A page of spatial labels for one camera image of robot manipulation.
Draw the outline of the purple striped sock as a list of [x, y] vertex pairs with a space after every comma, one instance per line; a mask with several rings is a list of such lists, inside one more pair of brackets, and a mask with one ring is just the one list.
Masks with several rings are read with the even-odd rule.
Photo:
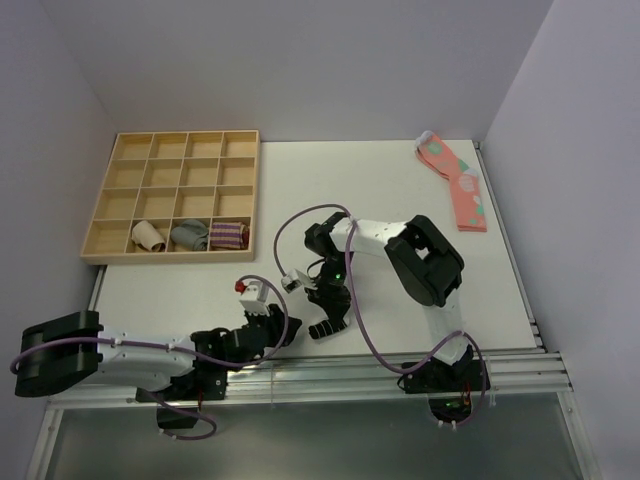
[[250, 229], [243, 222], [213, 222], [209, 230], [212, 250], [245, 250], [249, 239]]

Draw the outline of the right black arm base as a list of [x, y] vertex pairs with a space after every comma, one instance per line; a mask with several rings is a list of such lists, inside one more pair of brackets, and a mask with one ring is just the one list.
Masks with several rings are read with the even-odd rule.
[[406, 394], [440, 395], [442, 398], [461, 398], [473, 393], [487, 392], [491, 387], [484, 364], [478, 359], [460, 360], [454, 365], [432, 359], [413, 373], [402, 375], [397, 386]]

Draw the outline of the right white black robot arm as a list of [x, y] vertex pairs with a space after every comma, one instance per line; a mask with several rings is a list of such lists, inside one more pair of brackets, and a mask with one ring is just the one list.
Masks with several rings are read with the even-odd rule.
[[[473, 343], [462, 332], [459, 308], [464, 261], [429, 218], [417, 215], [406, 222], [389, 223], [355, 220], [337, 212], [309, 227], [304, 245], [321, 258], [320, 271], [305, 293], [326, 315], [308, 328], [312, 339], [325, 339], [346, 329], [345, 316], [352, 311], [369, 350], [388, 370], [405, 376], [427, 372], [446, 390], [466, 379]], [[376, 349], [356, 299], [351, 270], [356, 254], [388, 260], [408, 296], [436, 316], [428, 327], [438, 343], [423, 360], [410, 367], [395, 367]]]

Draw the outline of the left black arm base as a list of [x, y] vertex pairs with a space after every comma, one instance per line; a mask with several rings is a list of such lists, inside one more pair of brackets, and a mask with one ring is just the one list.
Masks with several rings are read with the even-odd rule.
[[[139, 403], [155, 403], [156, 423], [160, 433], [183, 441], [204, 440], [217, 431], [216, 422], [203, 412], [203, 402], [223, 400], [227, 387], [227, 371], [194, 369], [183, 377], [172, 378], [168, 387], [157, 392], [136, 389], [135, 399]], [[209, 431], [197, 435], [186, 435], [199, 422], [205, 423]]]

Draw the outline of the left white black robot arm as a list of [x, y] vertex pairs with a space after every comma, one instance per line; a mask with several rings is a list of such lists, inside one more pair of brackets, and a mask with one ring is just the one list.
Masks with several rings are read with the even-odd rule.
[[92, 310], [59, 317], [23, 331], [21, 352], [11, 364], [15, 394], [49, 397], [86, 384], [133, 387], [141, 402], [149, 393], [165, 401], [221, 400], [229, 372], [288, 346], [302, 325], [276, 304], [245, 318], [237, 329], [161, 341], [109, 329]]

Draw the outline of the black white-striped sock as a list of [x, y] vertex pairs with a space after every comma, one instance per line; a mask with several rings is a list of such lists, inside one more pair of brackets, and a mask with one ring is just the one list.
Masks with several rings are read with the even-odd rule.
[[344, 320], [332, 321], [325, 319], [317, 324], [310, 325], [308, 327], [308, 333], [313, 340], [322, 340], [340, 333], [346, 328], [347, 324]]

